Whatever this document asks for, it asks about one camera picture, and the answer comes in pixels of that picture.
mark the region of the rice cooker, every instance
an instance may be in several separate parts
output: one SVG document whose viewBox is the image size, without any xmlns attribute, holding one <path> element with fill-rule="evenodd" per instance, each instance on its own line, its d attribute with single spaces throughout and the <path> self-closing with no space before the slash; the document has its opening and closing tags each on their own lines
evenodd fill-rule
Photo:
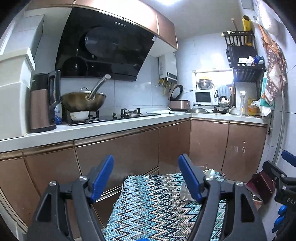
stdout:
<svg viewBox="0 0 296 241">
<path fill-rule="evenodd" d="M 179 97 L 182 94 L 183 86 L 174 84 L 168 94 L 170 100 L 169 107 L 172 111 L 187 111 L 190 109 L 189 100 L 180 100 Z"/>
</svg>

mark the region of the water heater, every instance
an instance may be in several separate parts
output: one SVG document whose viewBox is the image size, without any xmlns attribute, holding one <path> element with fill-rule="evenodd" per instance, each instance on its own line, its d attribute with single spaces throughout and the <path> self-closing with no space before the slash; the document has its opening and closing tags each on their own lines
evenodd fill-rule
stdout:
<svg viewBox="0 0 296 241">
<path fill-rule="evenodd" d="M 159 78 L 172 83 L 177 83 L 176 56 L 174 53 L 167 53 L 158 57 Z"/>
</svg>

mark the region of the white countertop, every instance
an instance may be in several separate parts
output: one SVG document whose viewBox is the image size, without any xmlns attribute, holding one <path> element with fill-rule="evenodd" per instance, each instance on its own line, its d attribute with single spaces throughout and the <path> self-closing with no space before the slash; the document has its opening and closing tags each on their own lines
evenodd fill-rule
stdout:
<svg viewBox="0 0 296 241">
<path fill-rule="evenodd" d="M 113 120 L 79 126 L 69 126 L 67 124 L 62 124 L 57 125 L 57 128 L 52 131 L 46 131 L 41 133 L 29 133 L 24 137 L 2 140 L 0 141 L 0 153 L 42 145 L 49 145 L 58 142 L 71 141 L 75 139 L 82 139 L 92 136 L 98 136 L 118 131 L 155 125 L 159 123 L 177 121 L 191 117 L 268 124 L 267 120 L 258 119 L 250 116 L 225 114 L 191 114 L 185 112 L 175 112 L 174 114 L 162 114 L 157 116 L 148 116 L 124 120 Z"/>
</svg>

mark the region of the black shelf rack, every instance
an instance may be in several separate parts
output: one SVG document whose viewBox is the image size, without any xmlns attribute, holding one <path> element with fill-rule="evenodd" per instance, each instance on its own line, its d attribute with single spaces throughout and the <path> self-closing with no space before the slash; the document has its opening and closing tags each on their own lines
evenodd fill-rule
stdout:
<svg viewBox="0 0 296 241">
<path fill-rule="evenodd" d="M 238 63 L 238 58 L 248 58 L 249 56 L 258 55 L 255 48 L 256 38 L 253 31 L 227 31 L 223 32 L 227 45 L 226 55 L 230 62 L 229 67 L 233 71 L 233 80 L 237 82 L 256 83 L 257 97 L 261 95 L 263 73 L 265 65 Z"/>
</svg>

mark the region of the kettle handle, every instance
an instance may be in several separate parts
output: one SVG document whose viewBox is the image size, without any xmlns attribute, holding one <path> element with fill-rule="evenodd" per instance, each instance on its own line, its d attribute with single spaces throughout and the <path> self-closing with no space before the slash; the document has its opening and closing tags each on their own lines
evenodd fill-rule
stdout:
<svg viewBox="0 0 296 241">
<path fill-rule="evenodd" d="M 51 116 L 54 112 L 54 108 L 61 101 L 61 71 L 56 70 L 48 74 L 48 99 L 49 99 L 49 122 L 54 116 Z"/>
</svg>

